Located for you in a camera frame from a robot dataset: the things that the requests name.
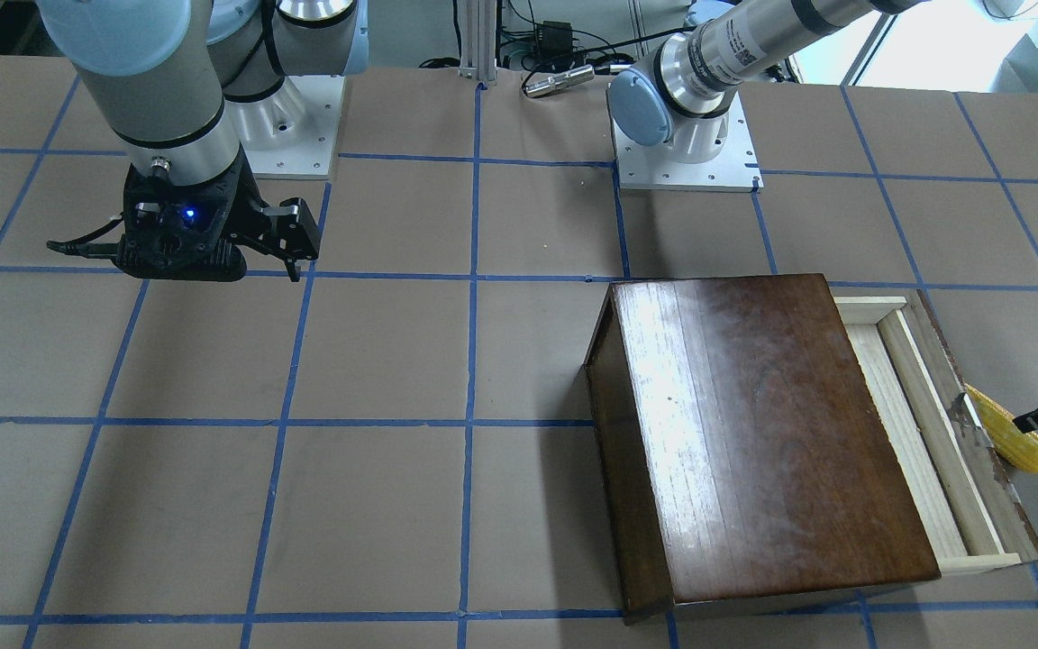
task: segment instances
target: corn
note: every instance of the corn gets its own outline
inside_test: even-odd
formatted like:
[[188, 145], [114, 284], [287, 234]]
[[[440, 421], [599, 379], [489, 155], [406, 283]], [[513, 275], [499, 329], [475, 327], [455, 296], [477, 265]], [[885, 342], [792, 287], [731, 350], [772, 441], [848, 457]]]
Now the corn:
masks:
[[1012, 423], [1013, 415], [1004, 406], [993, 402], [976, 387], [966, 387], [988, 436], [991, 436], [992, 443], [995, 444], [995, 452], [1010, 461], [1013, 467], [1038, 474], [1038, 433], [1022, 432]]

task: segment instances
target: brown wooden box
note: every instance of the brown wooden box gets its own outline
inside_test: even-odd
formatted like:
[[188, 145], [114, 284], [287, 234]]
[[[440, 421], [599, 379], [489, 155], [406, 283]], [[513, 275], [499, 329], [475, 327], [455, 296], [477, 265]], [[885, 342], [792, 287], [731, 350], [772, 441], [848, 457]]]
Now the brown wooden box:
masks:
[[991, 443], [947, 414], [962, 381], [916, 293], [613, 283], [585, 370], [629, 621], [1038, 559]]

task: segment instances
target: metal connector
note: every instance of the metal connector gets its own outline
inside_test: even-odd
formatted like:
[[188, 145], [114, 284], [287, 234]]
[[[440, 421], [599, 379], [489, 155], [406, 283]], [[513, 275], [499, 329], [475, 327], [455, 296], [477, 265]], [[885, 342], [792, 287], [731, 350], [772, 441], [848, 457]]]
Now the metal connector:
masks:
[[594, 66], [586, 64], [568, 72], [552, 74], [551, 77], [531, 83], [531, 85], [524, 85], [523, 94], [527, 94], [531, 99], [547, 98], [548, 94], [566, 90], [573, 85], [580, 85], [580, 83], [589, 82], [594, 78]]

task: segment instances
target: tiled table surface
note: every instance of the tiled table surface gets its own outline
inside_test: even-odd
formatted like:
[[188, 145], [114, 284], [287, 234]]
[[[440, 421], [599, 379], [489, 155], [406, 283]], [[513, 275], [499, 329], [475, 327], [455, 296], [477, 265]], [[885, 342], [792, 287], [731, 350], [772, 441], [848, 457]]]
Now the tiled table surface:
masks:
[[602, 87], [516, 85], [370, 71], [333, 188], [263, 183], [321, 210], [303, 282], [143, 283], [43, 247], [127, 162], [0, 58], [0, 646], [1038, 646], [1027, 568], [624, 628], [579, 372], [609, 280], [822, 271], [1038, 406], [1038, 96], [747, 86], [762, 193], [621, 195]]

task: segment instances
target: white mounting plate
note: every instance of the white mounting plate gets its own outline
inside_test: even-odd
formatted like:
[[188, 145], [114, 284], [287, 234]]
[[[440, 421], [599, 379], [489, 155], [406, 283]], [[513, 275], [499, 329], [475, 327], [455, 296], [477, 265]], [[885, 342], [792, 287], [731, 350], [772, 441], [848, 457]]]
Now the white mounting plate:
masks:
[[619, 186], [623, 189], [685, 189], [694, 192], [750, 192], [763, 188], [747, 119], [738, 96], [728, 110], [731, 119], [720, 155], [705, 163], [671, 160], [666, 146], [639, 146], [614, 123]]
[[308, 135], [278, 148], [247, 148], [256, 178], [285, 181], [329, 181], [334, 164], [338, 123], [343, 116], [344, 77], [292, 77], [313, 119]]

